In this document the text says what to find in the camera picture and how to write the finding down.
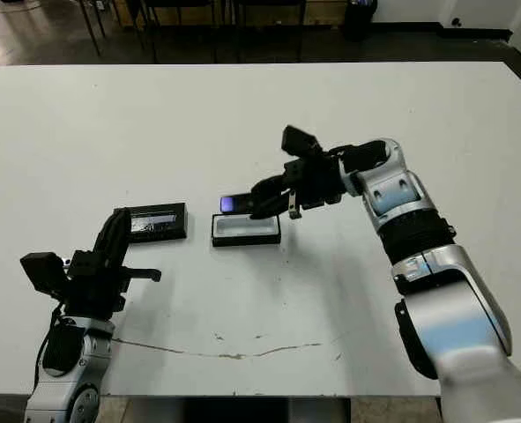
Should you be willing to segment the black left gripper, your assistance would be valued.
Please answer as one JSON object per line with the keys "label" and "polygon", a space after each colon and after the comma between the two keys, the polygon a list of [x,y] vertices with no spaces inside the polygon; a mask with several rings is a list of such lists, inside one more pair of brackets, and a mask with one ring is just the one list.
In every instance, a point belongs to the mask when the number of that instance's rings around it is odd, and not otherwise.
{"label": "black left gripper", "polygon": [[159,282],[161,271],[123,264],[130,238],[130,211],[116,209],[100,230],[93,251],[76,250],[64,288],[64,313],[107,321],[124,308],[130,281]]}

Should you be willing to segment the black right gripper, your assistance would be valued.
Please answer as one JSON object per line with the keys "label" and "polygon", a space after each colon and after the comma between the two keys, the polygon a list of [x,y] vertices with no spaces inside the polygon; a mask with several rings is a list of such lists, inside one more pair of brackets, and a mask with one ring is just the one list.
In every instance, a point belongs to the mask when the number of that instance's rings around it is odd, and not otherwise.
{"label": "black right gripper", "polygon": [[[281,194],[286,189],[288,194]],[[284,165],[283,175],[270,176],[252,187],[250,217],[268,219],[288,210],[291,219],[299,219],[301,209],[337,204],[345,193],[337,156],[299,158]]]}

